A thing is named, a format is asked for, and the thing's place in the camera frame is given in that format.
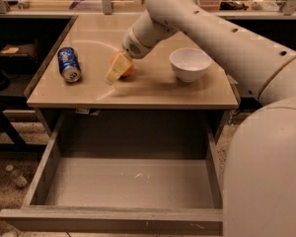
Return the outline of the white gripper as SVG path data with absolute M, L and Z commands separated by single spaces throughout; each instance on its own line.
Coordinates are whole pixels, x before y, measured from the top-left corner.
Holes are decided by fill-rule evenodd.
M 124 34 L 122 38 L 122 49 L 117 51 L 110 60 L 110 69 L 106 76 L 106 81 L 112 85 L 120 77 L 128 75 L 133 68 L 133 60 L 144 58 L 151 47 L 147 45 L 148 29 L 133 25 Z

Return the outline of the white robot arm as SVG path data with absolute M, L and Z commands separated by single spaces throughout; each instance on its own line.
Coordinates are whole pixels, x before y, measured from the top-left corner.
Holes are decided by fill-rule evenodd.
M 296 237 L 296 51 L 214 16 L 194 0 L 145 0 L 108 79 L 180 31 L 258 101 L 231 140 L 224 237 Z

